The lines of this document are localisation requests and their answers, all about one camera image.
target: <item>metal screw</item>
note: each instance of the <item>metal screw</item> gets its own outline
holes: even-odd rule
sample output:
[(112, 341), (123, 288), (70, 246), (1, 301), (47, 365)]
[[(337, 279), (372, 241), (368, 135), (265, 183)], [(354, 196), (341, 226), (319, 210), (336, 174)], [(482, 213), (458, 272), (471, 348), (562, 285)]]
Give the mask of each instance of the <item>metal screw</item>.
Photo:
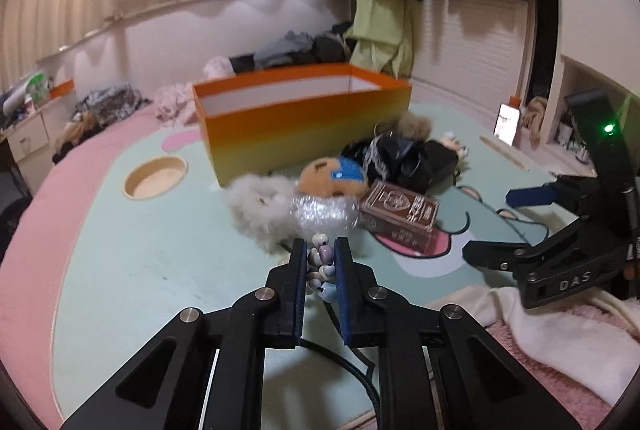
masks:
[(369, 296), (374, 300), (384, 300), (388, 291), (383, 286), (376, 285), (369, 289)]
[(274, 296), (276, 296), (276, 291), (274, 291), (270, 287), (261, 287), (255, 292), (255, 297), (260, 302), (271, 300)]
[(200, 317), (200, 312), (195, 307), (187, 307), (180, 312), (180, 320), (186, 324), (196, 321)]
[(449, 318), (449, 320), (460, 320), (460, 318), (462, 318), (462, 314), (464, 313), (464, 309), (455, 304), (445, 305), (443, 310), (444, 315)]

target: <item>cartoon printed table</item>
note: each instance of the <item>cartoon printed table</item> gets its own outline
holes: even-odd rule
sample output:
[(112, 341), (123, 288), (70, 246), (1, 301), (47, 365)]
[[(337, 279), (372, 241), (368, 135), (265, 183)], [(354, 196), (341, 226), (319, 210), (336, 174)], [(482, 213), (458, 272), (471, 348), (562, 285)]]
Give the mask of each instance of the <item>cartoon printed table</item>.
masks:
[[(472, 283), (510, 283), (508, 273), (468, 266), (469, 240), (538, 243), (573, 216), (557, 206), (515, 214), (504, 196), (553, 178), (531, 161), (523, 171), (479, 140), (490, 135), (474, 121), (442, 106), (415, 106), (434, 120), (433, 135), (454, 131), (470, 155), (457, 187), (434, 190), (440, 201), (432, 258), (393, 253), (368, 233), (354, 256), (378, 282), (415, 304)], [(128, 201), (120, 192), (137, 164), (162, 155), (167, 131), (137, 143), (115, 162), (78, 238), (58, 306), (53, 340), (53, 383), (69, 416), (182, 308), (222, 309), (264, 285), (282, 260), (268, 256), (233, 230), (202, 143), (176, 154), (189, 173), (171, 192), (151, 201)], [(319, 302), (309, 298), (303, 336), (340, 352), (364, 370), (341, 344)], [(338, 428), (371, 410), (364, 390), (347, 372), (305, 349), (268, 350), (262, 426), (299, 430)]]

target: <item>light green garment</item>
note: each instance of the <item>light green garment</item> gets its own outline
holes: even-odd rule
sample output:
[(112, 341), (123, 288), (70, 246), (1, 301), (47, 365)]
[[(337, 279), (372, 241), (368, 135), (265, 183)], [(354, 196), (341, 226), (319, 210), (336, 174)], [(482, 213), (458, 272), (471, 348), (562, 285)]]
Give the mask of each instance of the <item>light green garment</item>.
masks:
[(358, 40), (351, 64), (408, 77), (414, 64), (410, 0), (356, 0), (348, 38)]

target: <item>open cardboard box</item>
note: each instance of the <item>open cardboard box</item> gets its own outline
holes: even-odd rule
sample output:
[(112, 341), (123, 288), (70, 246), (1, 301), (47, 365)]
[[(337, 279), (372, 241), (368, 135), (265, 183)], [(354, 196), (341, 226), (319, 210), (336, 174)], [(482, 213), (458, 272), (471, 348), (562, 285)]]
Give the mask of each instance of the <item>open cardboard box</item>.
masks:
[(349, 64), (262, 70), (196, 84), (198, 120), (218, 182), (337, 155), (406, 111), (411, 85)]

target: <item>white towel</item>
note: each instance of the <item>white towel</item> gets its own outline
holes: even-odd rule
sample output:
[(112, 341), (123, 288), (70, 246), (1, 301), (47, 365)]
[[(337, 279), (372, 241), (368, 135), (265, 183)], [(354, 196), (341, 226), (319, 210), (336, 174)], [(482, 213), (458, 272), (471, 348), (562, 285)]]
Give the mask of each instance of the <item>white towel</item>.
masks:
[[(640, 307), (599, 289), (573, 301), (591, 303), (640, 328)], [(566, 302), (524, 309), (517, 288), (470, 286), (428, 304), (458, 304), (486, 327), (502, 319), (530, 358), (583, 384), (610, 405), (622, 396), (640, 366), (640, 345), (625, 331), (603, 321), (562, 312)]]

